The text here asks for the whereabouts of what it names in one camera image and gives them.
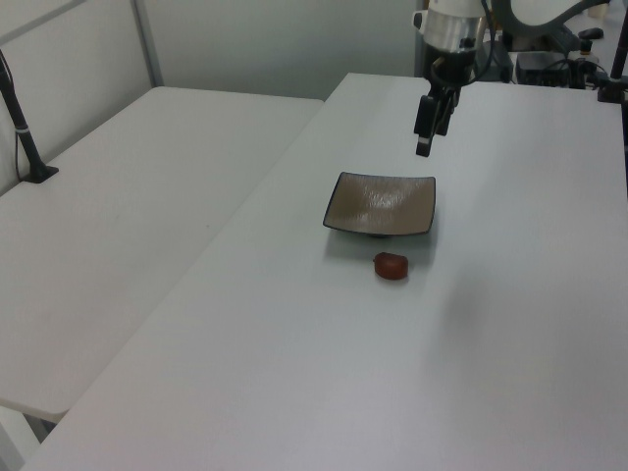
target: white wall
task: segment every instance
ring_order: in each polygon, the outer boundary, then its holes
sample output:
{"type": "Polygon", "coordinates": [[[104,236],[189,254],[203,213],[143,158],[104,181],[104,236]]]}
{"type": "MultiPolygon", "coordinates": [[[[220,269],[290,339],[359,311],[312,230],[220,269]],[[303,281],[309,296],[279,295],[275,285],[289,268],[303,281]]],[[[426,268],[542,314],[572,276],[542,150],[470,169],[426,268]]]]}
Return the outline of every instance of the white wall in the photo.
{"type": "MultiPolygon", "coordinates": [[[[87,0],[1,47],[44,161],[151,86],[131,0],[87,0]]],[[[16,183],[13,129],[0,100],[0,194],[16,183]]]]}
{"type": "Polygon", "coordinates": [[[0,0],[0,43],[77,0],[0,0]]]}
{"type": "Polygon", "coordinates": [[[417,0],[137,0],[169,86],[326,99],[348,72],[412,76],[417,0]]]}

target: red object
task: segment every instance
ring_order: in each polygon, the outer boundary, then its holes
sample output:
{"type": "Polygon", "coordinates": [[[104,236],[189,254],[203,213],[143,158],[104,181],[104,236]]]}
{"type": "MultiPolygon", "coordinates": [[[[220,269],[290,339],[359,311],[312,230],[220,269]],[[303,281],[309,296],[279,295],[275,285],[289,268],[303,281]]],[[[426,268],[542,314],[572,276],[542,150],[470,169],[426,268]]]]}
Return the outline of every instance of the red object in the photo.
{"type": "Polygon", "coordinates": [[[408,259],[402,255],[382,252],[373,261],[375,273],[386,280],[403,280],[408,276],[408,259]]]}

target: white table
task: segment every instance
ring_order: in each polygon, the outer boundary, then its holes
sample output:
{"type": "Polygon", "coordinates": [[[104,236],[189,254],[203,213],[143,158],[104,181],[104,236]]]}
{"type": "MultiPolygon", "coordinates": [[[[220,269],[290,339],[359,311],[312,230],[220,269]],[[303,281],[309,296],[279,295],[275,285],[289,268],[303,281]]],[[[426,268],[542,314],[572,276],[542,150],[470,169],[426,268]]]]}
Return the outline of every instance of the white table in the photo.
{"type": "Polygon", "coordinates": [[[619,108],[476,83],[425,159],[427,91],[348,76],[25,470],[624,471],[619,108]],[[431,234],[324,228],[341,171],[435,176],[431,234]]]}
{"type": "Polygon", "coordinates": [[[156,88],[0,198],[0,405],[58,421],[321,102],[156,88]]]}

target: square plate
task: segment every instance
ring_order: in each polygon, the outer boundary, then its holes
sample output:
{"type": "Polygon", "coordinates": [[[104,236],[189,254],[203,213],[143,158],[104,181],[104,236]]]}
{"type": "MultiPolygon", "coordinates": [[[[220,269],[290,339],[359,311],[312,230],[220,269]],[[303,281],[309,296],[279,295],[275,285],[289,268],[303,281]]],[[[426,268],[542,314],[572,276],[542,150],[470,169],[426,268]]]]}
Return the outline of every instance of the square plate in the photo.
{"type": "Polygon", "coordinates": [[[432,227],[436,179],[342,172],[327,206],[326,228],[368,236],[414,236],[432,227]]]}

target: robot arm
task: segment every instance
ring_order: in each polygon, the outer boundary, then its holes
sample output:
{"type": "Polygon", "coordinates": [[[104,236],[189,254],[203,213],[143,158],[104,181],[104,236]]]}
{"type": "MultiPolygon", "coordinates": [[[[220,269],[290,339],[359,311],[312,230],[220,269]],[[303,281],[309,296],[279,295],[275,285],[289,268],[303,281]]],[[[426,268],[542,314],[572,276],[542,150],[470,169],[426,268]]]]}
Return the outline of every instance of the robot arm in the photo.
{"type": "Polygon", "coordinates": [[[419,135],[417,155],[430,155],[434,135],[446,135],[460,89],[477,79],[470,78],[490,8],[505,30],[520,36],[538,36],[600,3],[603,0],[431,0],[423,36],[426,48],[422,69],[432,87],[429,95],[421,98],[414,127],[419,135]]]}

